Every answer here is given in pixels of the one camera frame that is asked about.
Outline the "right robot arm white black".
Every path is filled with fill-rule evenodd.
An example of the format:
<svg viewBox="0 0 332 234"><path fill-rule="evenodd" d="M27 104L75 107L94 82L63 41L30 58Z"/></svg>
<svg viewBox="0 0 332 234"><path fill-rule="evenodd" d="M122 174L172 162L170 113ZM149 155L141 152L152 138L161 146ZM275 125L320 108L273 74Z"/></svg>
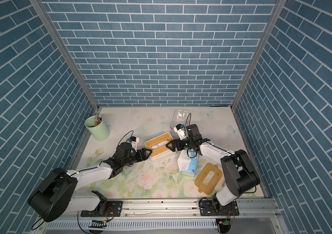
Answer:
<svg viewBox="0 0 332 234"><path fill-rule="evenodd" d="M230 205L243 194L260 184L254 164L244 150L230 151L214 144L210 139L203 138L197 125L178 124L174 131L179 138L166 145L171 151L195 152L219 163L223 169L224 187L212 197L212 209L217 215L224 215Z"/></svg>

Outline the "white tissue box base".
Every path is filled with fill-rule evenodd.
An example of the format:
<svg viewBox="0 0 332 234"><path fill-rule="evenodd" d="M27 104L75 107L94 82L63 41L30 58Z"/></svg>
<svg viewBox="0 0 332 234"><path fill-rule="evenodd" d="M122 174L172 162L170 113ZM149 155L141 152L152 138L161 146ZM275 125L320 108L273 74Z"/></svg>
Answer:
<svg viewBox="0 0 332 234"><path fill-rule="evenodd" d="M172 140L173 138L170 133L164 133L146 141L145 147L152 150L152 153L149 156L150 160L158 162L175 156L176 152L173 152L166 147L166 144L170 143Z"/></svg>

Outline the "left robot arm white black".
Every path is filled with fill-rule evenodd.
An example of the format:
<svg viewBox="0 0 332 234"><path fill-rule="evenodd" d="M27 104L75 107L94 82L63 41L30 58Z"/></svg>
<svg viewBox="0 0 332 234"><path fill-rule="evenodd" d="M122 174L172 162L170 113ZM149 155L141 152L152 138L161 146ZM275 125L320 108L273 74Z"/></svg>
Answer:
<svg viewBox="0 0 332 234"><path fill-rule="evenodd" d="M109 211L104 195L96 190L80 194L76 191L94 182L116 177L124 167L146 161L151 153L151 149L135 150L130 143L124 142L117 146L112 157L94 167L69 171L54 169L32 192L27 203L45 222L72 212L104 216Z"/></svg>

